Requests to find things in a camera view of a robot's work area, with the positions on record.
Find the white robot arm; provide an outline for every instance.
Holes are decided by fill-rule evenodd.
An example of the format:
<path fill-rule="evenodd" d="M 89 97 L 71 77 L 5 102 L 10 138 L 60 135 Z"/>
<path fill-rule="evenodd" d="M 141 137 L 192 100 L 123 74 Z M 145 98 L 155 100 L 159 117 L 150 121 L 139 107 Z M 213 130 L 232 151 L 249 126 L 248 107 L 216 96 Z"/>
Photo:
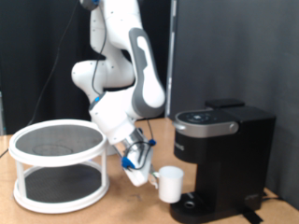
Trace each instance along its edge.
<path fill-rule="evenodd" d="M 72 78 L 90 99 L 93 122 L 118 149 L 132 183 L 140 186 L 148 181 L 152 149 L 133 120 L 160 115 L 165 95 L 149 38 L 142 28 L 138 3 L 102 0 L 98 7 L 96 0 L 80 2 L 92 11 L 91 45 L 100 52 L 105 44 L 102 54 L 106 59 L 99 63 L 94 76 L 95 61 L 77 63 Z M 121 49 L 130 53 L 132 64 L 123 57 Z M 103 92 L 103 88 L 128 86 L 134 80 L 134 86 L 124 91 Z"/>

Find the black backdrop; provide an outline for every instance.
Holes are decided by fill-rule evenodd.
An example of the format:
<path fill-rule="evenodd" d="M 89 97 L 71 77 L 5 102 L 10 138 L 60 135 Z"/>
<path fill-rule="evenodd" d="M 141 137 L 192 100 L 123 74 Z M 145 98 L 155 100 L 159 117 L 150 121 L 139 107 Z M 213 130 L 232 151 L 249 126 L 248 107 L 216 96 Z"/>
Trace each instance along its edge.
<path fill-rule="evenodd" d="M 60 38 L 77 0 L 0 1 L 0 76 L 7 133 L 26 126 L 53 66 Z M 165 85 L 170 0 L 139 1 L 160 79 Z M 89 102 L 72 82 L 76 62 L 96 59 L 90 47 L 90 12 L 78 5 L 61 48 L 56 72 L 36 122 L 90 119 Z"/>

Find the black curtain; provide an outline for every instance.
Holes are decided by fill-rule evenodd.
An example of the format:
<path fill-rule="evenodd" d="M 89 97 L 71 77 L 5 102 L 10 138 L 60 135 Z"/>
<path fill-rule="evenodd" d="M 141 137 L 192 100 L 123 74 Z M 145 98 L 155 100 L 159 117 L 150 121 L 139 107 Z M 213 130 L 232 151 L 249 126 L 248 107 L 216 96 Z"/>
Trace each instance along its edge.
<path fill-rule="evenodd" d="M 171 110 L 236 98 L 277 116 L 266 186 L 299 208 L 299 1 L 178 0 Z"/>
<path fill-rule="evenodd" d="M 0 78 L 7 133 L 25 127 L 54 64 L 59 41 L 77 0 L 0 2 Z M 140 1 L 158 72 L 165 85 L 170 0 Z M 89 102 L 71 79 L 76 62 L 96 59 L 90 47 L 90 12 L 80 4 L 62 44 L 60 60 L 35 122 L 89 120 Z"/>

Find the white circular base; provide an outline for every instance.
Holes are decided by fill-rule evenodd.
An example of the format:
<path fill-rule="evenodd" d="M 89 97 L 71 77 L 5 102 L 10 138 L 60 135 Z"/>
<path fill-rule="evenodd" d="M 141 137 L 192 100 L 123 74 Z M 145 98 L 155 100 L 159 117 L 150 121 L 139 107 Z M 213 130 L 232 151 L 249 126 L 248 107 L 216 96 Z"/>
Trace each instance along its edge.
<path fill-rule="evenodd" d="M 100 173 L 102 173 L 102 167 L 92 161 L 85 161 L 82 164 L 91 166 L 92 168 L 95 168 Z M 24 177 L 28 176 L 29 174 L 41 169 L 43 167 L 32 167 L 24 172 Z M 93 203 L 96 203 L 99 201 L 104 195 L 107 193 L 109 189 L 109 179 L 108 176 L 106 177 L 106 183 L 102 182 L 101 187 L 96 190 L 94 193 L 67 203 L 40 203 L 33 200 L 30 200 L 26 197 L 22 197 L 19 192 L 19 181 L 15 182 L 15 188 L 14 188 L 14 197 L 21 206 L 24 208 L 37 212 L 37 213 L 45 213 L 45 214 L 61 214 L 61 213 L 68 213 L 68 212 L 74 212 L 79 209 L 85 208 Z"/>

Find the cable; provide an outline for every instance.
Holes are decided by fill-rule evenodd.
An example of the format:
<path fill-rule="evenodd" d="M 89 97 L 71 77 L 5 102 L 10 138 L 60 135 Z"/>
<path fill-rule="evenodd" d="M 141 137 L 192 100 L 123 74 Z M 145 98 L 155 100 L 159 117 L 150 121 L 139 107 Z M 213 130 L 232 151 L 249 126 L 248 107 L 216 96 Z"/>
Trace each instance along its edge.
<path fill-rule="evenodd" d="M 54 61 L 54 65 L 53 65 L 53 67 L 52 67 L 52 69 L 51 69 L 51 71 L 50 71 L 49 77 L 48 77 L 48 79 L 47 79 L 47 81 L 46 81 L 46 83 L 45 83 L 45 85 L 44 85 L 44 87 L 43 87 L 43 90 L 42 90 L 41 93 L 39 94 L 39 97 L 38 97 L 38 100 L 37 100 L 37 104 L 36 104 L 36 108 L 35 108 L 34 115 L 33 115 L 32 119 L 29 121 L 29 123 L 27 124 L 27 126 L 31 125 L 31 124 L 34 122 L 34 120 L 35 120 L 35 118 L 36 118 L 36 112 L 37 112 L 37 110 L 38 110 L 38 107 L 39 107 L 41 98 L 42 98 L 42 96 L 44 95 L 44 92 L 45 92 L 46 88 L 48 87 L 48 84 L 49 84 L 49 82 L 50 82 L 50 80 L 51 80 L 51 78 L 52 78 L 52 76 L 53 76 L 53 74 L 54 74 L 54 72 L 55 72 L 55 69 L 56 69 L 56 66 L 57 66 L 57 63 L 58 63 L 58 60 L 59 60 L 59 56 L 60 56 L 60 48 L 61 48 L 61 45 L 63 44 L 63 41 L 64 41 L 64 37 L 65 37 L 65 35 L 66 35 L 66 32 L 68 31 L 68 29 L 69 29 L 69 27 L 70 27 L 70 25 L 71 25 L 71 23 L 72 23 L 72 20 L 73 20 L 73 18 L 74 18 L 75 11 L 76 11 L 76 8 L 77 8 L 77 6 L 78 6 L 78 2 L 79 2 L 79 0 L 76 2 L 75 6 L 74 6 L 74 8 L 73 8 L 73 12 L 72 12 L 71 18 L 70 18 L 68 24 L 66 25 L 66 27 L 65 27 L 65 29 L 64 29 L 63 36 L 62 36 L 62 38 L 60 39 L 60 42 L 59 42 L 59 45 L 58 45 L 58 48 L 57 48 L 57 54 L 56 54 L 56 58 L 55 58 L 55 61 Z"/>
<path fill-rule="evenodd" d="M 133 168 L 133 167 L 131 167 L 131 166 L 128 166 L 128 167 L 126 167 L 126 169 L 128 169 L 128 170 L 130 170 L 130 169 L 131 169 L 131 170 L 141 170 L 141 169 L 144 167 L 144 165 L 146 164 L 147 157 L 148 157 L 148 155 L 149 155 L 149 152 L 150 152 L 150 150 L 151 150 L 151 146 L 152 146 L 152 144 L 149 143 L 149 142 L 143 142 L 143 141 L 140 141 L 140 142 L 134 142 L 134 143 L 131 144 L 128 148 L 125 149 L 124 155 L 126 154 L 126 152 L 130 151 L 131 147 L 133 147 L 133 146 L 136 145 L 136 144 L 146 144 L 146 145 L 149 146 L 149 149 L 148 149 L 148 151 L 147 151 L 147 154 L 146 154 L 146 156 L 145 156 L 145 159 L 144 159 L 144 162 L 143 162 L 142 166 L 140 166 L 139 168 Z"/>
<path fill-rule="evenodd" d="M 107 27 L 106 27 L 106 22 L 105 22 L 105 18 L 104 18 L 104 14 L 103 14 L 103 10 L 102 8 L 99 6 L 100 10 L 101 10 L 101 13 L 102 13 L 102 17 L 103 17 L 103 21 L 104 21 L 104 26 L 105 26 L 105 38 L 104 38 L 104 43 L 103 43 L 103 46 L 101 48 L 101 51 L 99 52 L 99 56 L 96 60 L 96 64 L 95 64 L 95 68 L 94 68 L 94 71 L 93 71 L 93 82 L 92 82 L 92 87 L 93 87 L 93 90 L 97 93 L 97 94 L 101 94 L 100 92 L 98 92 L 95 87 L 94 87 L 94 78 L 95 78 L 95 72 L 96 72 L 96 68 L 97 68 L 97 65 L 99 63 L 99 60 L 100 60 L 100 57 L 101 57 L 101 54 L 103 52 L 103 49 L 104 49 L 104 46 L 106 44 L 106 40 L 107 40 Z"/>
<path fill-rule="evenodd" d="M 268 201 L 268 200 L 271 200 L 271 199 L 275 199 L 275 200 L 279 200 L 279 201 L 283 201 L 285 202 L 285 200 L 281 197 L 276 197 L 276 198 L 263 198 L 262 199 L 262 202 L 265 202 L 265 201 Z"/>
<path fill-rule="evenodd" d="M 150 131 L 151 139 L 154 139 L 153 134 L 152 134 L 152 130 L 151 130 L 151 126 L 150 126 L 150 120 L 147 119 L 147 121 L 148 121 L 148 125 L 149 125 L 149 131 Z"/>
<path fill-rule="evenodd" d="M 8 152 L 8 149 L 4 151 L 4 153 L 1 154 L 0 159 Z"/>

